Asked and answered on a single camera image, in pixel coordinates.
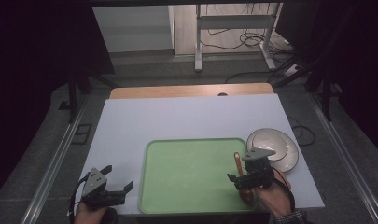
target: gray floor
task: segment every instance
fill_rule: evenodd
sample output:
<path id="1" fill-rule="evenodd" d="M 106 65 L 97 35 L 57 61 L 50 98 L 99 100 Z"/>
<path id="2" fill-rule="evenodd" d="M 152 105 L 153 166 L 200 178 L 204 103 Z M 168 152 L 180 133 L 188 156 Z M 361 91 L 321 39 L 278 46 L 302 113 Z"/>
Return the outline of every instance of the gray floor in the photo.
<path id="1" fill-rule="evenodd" d="M 265 82 L 270 76 L 260 54 L 205 57 L 201 73 L 194 72 L 193 57 L 179 58 L 168 52 L 153 52 L 153 55 L 113 54 L 112 61 L 116 74 L 106 77 L 122 87 L 221 84 L 225 83 L 228 77 L 242 72 L 254 73 L 236 76 L 229 79 L 229 83 Z M 290 117 L 291 125 L 297 125 L 297 120 L 315 134 L 315 142 L 308 147 L 301 147 L 301 151 L 326 207 L 310 210 L 308 218 L 314 223 L 372 223 L 361 194 L 315 112 L 311 95 L 304 91 L 304 81 L 305 77 L 284 88 L 275 89 L 275 92 L 278 93 L 287 116 Z M 46 195 L 44 206 L 39 207 L 36 223 L 69 222 L 66 216 L 67 201 L 80 178 L 103 105 L 111 91 L 97 80 L 91 79 L 91 83 L 92 93 L 79 96 L 82 102 L 86 102 L 80 124 L 92 125 L 89 140 L 84 145 L 69 146 L 61 169 Z M 0 191 L 0 223 L 20 223 L 33 199 L 43 174 L 69 128 L 69 112 L 58 109 L 61 102 L 68 101 L 67 93 L 66 86 L 53 93 L 52 105 L 42 126 Z M 378 199 L 377 148 L 345 114 L 337 97 L 331 99 L 330 112 L 332 124 Z M 312 140 L 312 136 L 304 130 L 303 136 L 297 136 L 297 139 L 299 143 L 305 144 Z M 73 138 L 73 142 L 82 140 L 80 135 Z M 121 221 L 135 222 L 134 218 L 123 218 Z"/>

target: human hand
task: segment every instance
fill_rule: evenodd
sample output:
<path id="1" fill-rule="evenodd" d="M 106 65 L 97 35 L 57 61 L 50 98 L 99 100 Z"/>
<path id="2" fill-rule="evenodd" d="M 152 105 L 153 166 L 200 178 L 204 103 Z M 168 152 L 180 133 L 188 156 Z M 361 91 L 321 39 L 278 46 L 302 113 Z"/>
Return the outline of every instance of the human hand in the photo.
<path id="1" fill-rule="evenodd" d="M 79 203 L 76 209 L 75 224 L 99 224 L 106 209 L 104 207 L 92 210 L 85 203 Z"/>
<path id="2" fill-rule="evenodd" d="M 273 170 L 273 175 L 282 183 L 286 183 L 291 189 L 290 183 L 285 175 L 280 171 Z M 274 182 L 267 189 L 255 188 L 256 193 L 261 199 L 263 205 L 275 217 L 287 216 L 291 214 L 290 200 L 284 190 Z"/>

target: person's arm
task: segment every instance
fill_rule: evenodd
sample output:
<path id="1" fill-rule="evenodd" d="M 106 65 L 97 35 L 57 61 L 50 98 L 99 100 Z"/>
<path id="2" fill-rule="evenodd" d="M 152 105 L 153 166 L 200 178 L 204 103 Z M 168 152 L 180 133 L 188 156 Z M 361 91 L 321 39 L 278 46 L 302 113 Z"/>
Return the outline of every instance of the person's arm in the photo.
<path id="1" fill-rule="evenodd" d="M 290 183 L 287 181 L 282 172 L 273 171 L 274 177 L 286 183 L 291 189 Z M 300 224 L 306 223 L 305 214 L 300 211 L 292 212 L 290 200 L 284 190 L 277 184 L 272 183 L 269 188 L 255 188 L 256 193 L 261 199 L 264 207 L 273 215 L 273 221 L 276 224 Z"/>
<path id="2" fill-rule="evenodd" d="M 91 210 L 86 204 L 79 203 L 76 209 L 75 224 L 100 224 L 107 208 Z"/>

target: white wall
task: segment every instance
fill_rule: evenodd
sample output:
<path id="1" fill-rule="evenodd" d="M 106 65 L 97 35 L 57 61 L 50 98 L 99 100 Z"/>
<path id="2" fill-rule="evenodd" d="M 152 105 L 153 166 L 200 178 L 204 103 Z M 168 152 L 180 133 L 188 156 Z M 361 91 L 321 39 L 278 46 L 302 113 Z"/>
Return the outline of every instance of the white wall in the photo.
<path id="1" fill-rule="evenodd" d="M 168 6 L 95 7 L 93 12 L 109 52 L 173 48 Z"/>

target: wooden spoon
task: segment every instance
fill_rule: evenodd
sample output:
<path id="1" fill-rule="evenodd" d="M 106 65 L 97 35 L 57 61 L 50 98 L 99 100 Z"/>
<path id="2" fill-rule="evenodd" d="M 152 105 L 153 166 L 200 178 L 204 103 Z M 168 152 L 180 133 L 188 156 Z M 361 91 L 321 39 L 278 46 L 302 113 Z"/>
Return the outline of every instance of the wooden spoon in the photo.
<path id="1" fill-rule="evenodd" d="M 235 158 L 235 163 L 237 164 L 239 176 L 243 176 L 244 171 L 242 170 L 241 157 L 240 157 L 238 152 L 234 153 L 234 158 Z M 245 203 L 247 203 L 247 204 L 253 203 L 253 192 L 252 192 L 251 189 L 240 189 L 239 190 L 239 196 L 241 196 L 241 199 Z"/>

